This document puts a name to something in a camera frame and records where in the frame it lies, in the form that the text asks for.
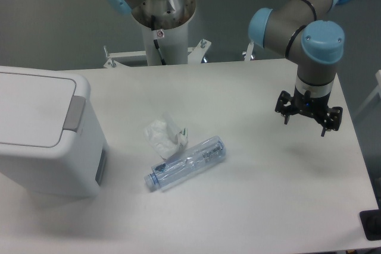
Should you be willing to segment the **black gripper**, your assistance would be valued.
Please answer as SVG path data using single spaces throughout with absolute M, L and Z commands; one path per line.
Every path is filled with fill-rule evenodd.
M 323 97 L 313 98 L 310 96 L 305 99 L 305 95 L 300 93 L 297 88 L 294 90 L 293 97 L 286 91 L 281 91 L 275 106 L 275 112 L 284 118 L 287 125 L 290 116 L 295 115 L 295 107 L 299 114 L 314 117 L 322 126 L 321 137 L 328 131 L 338 131 L 341 122 L 343 108 L 340 106 L 328 107 L 330 93 Z

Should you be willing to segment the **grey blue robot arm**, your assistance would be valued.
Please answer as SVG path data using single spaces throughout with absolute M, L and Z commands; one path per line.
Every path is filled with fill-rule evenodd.
M 262 8 L 251 18 L 248 36 L 256 45 L 295 63 L 294 93 L 282 91 L 275 111 L 284 122 L 290 116 L 314 119 L 322 133 L 337 131 L 343 109 L 329 107 L 328 101 L 343 56 L 345 33 L 325 16 L 338 0 L 288 0 L 278 10 Z

